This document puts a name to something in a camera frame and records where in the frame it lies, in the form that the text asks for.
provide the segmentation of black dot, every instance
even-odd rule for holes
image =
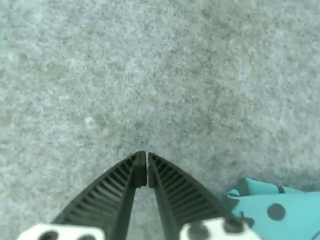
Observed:
[[[286,210],[281,204],[274,203],[268,207],[267,213],[272,220],[281,221],[285,218]]]
[[[39,237],[39,240],[57,240],[57,239],[58,239],[58,233],[56,231],[47,231]]]

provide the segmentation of screw hole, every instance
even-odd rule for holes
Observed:
[[[85,235],[80,237],[78,240],[96,240],[96,238],[92,235]]]
[[[56,231],[47,231],[43,233],[39,240],[57,240],[58,239],[58,233]]]

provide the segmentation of polka dot fabric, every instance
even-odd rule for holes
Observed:
[[[224,201],[263,240],[320,240],[320,192],[243,178]]]

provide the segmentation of cloth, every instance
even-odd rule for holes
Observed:
[[[225,204],[263,240],[320,240],[320,192],[243,178]]]

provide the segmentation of gray carpet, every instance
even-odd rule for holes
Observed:
[[[0,0],[0,239],[130,154],[221,196],[320,190],[317,0]],[[163,240],[141,189],[129,240]]]

